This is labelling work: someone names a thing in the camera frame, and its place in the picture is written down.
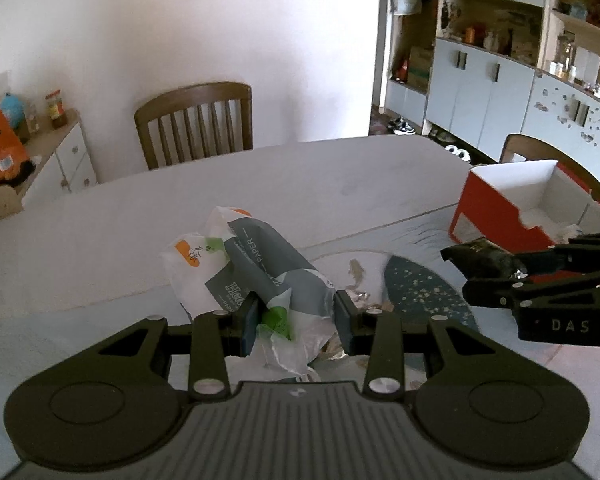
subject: bottle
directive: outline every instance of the bottle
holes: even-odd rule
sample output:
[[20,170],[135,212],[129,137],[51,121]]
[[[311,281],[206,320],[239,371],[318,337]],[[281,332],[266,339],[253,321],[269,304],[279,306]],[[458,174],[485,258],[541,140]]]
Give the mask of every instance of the bottle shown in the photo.
[[46,109],[51,118],[51,123],[54,128],[62,128],[67,124],[66,113],[64,113],[64,107],[62,106],[62,97],[60,97],[60,91],[56,90],[45,97]]
[[27,121],[29,135],[33,136],[40,131],[40,122],[38,121],[36,105],[29,99],[24,101],[24,118]]

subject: drawer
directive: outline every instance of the drawer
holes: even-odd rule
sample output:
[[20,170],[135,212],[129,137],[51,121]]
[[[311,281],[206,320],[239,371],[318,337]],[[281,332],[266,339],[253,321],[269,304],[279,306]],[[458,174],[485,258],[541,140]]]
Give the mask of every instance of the drawer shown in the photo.
[[75,170],[74,177],[69,183],[69,188],[71,188],[72,193],[77,193],[83,189],[89,189],[96,184],[96,174],[93,171],[89,154],[86,153],[78,165],[77,170]]
[[58,158],[53,154],[22,197],[22,206],[27,209],[51,202],[68,193],[69,187],[60,171]]
[[70,182],[73,179],[75,170],[78,169],[78,165],[84,157],[84,154],[87,153],[80,124],[76,124],[71,129],[69,134],[60,143],[60,146],[58,146],[56,153],[58,154],[62,172]]

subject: dark blue placemat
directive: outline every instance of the dark blue placemat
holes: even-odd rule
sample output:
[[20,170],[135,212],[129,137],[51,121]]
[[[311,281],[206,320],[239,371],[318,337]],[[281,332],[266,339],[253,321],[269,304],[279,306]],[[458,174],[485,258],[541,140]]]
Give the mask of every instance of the dark blue placemat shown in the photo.
[[392,256],[384,268],[384,286],[394,312],[405,322],[426,323],[442,314],[478,330],[469,304],[435,272],[400,256]]

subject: jar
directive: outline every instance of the jar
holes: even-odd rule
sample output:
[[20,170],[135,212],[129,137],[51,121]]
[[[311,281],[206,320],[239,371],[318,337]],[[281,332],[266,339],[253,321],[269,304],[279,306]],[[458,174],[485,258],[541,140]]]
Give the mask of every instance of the jar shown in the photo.
[[51,118],[51,123],[54,128],[62,128],[67,123],[66,113],[64,113],[64,107],[62,106],[62,97],[60,97],[60,91],[56,90],[51,92],[46,99],[46,110]]
[[565,74],[569,73],[569,69],[573,64],[576,55],[575,35],[572,32],[564,32],[558,36],[558,59],[562,63],[562,68]]

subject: cardboard box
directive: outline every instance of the cardboard box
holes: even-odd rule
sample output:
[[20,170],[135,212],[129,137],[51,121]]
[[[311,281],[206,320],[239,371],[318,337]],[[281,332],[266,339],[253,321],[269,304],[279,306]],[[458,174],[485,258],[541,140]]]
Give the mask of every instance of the cardboard box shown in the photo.
[[429,90],[429,73],[433,65],[433,50],[412,46],[409,54],[409,71],[407,85],[427,92]]
[[458,243],[486,237],[511,252],[565,243],[577,226],[600,233],[600,203],[556,160],[473,168],[449,234]]

